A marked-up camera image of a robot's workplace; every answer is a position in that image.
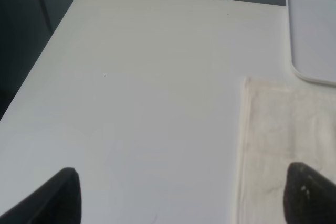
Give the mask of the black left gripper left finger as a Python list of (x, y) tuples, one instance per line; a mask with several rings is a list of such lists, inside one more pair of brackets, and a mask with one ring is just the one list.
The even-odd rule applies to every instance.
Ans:
[(81, 223), (79, 174), (61, 169), (36, 191), (1, 215), (1, 223)]

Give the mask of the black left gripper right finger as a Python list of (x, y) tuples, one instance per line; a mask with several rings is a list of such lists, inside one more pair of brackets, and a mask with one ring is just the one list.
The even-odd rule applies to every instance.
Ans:
[(335, 183), (303, 162), (292, 162), (285, 184), (286, 223), (335, 223)]

